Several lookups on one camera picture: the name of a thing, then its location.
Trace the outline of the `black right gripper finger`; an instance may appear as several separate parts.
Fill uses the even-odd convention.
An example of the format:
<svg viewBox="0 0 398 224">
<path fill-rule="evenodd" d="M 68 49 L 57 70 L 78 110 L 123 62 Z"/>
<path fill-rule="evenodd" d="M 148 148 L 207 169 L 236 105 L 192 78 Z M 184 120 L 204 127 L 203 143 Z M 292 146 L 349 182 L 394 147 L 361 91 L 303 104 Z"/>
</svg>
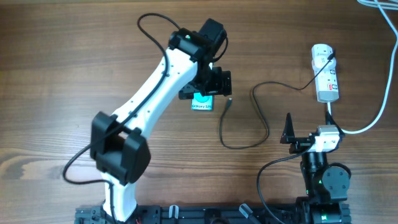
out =
<svg viewBox="0 0 398 224">
<path fill-rule="evenodd" d="M 290 113 L 287 113 L 285 119 L 285 126 L 282 132 L 280 143 L 281 144 L 292 144 L 295 142 L 295 133 L 293 128 L 292 117 Z"/>
<path fill-rule="evenodd" d="M 326 122 L 327 125 L 334 125 L 334 126 L 336 126 L 336 128 L 337 128 L 338 131 L 339 131 L 339 135 L 340 135 L 340 136 L 344 136 L 344 135 L 345 135 L 345 133 L 343 132 L 343 130 L 337 125 L 337 123 L 334 121 L 332 115 L 331 115 L 328 111 L 325 113 L 325 122 Z"/>
</svg>

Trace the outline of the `blue screen smartphone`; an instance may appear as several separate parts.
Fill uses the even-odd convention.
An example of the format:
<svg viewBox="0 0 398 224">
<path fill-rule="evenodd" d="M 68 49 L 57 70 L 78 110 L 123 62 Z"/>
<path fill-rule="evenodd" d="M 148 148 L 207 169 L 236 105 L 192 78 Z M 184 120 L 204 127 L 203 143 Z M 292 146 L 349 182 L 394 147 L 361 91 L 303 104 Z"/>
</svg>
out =
<svg viewBox="0 0 398 224">
<path fill-rule="evenodd" d="M 194 93 L 191 109 L 195 111 L 212 111 L 213 96 L 202 96 L 201 93 Z"/>
</svg>

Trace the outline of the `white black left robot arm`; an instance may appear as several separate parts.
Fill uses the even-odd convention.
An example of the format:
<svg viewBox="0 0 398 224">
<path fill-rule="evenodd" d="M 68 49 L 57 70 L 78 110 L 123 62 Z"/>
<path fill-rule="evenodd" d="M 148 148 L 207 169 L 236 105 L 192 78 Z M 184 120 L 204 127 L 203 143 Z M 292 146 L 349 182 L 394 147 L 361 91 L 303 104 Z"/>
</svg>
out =
<svg viewBox="0 0 398 224">
<path fill-rule="evenodd" d="M 99 112 L 94 117 L 90 156 L 105 182 L 105 222 L 127 223 L 136 211 L 136 182 L 151 159 L 147 140 L 173 98 L 231 94 L 231 73 L 214 66 L 217 51 L 227 41 L 223 25 L 213 19 L 198 32 L 180 28 L 136 94 L 111 115 Z"/>
</svg>

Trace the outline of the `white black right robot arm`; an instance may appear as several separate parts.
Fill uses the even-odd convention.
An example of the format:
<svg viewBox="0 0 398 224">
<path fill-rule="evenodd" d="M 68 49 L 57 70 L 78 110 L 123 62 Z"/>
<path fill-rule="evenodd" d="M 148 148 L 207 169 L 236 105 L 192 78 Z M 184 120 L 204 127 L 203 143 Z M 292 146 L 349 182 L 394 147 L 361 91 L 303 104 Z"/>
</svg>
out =
<svg viewBox="0 0 398 224">
<path fill-rule="evenodd" d="M 295 223 L 347 224 L 351 223 L 348 189 L 350 169 L 341 163 L 329 163 L 327 154 L 336 151 L 345 133 L 330 113 L 326 124 L 319 125 L 305 138 L 295 136 L 291 115 L 288 113 L 280 143 L 289 144 L 290 154 L 300 156 L 300 170 L 307 195 L 296 199 Z"/>
</svg>

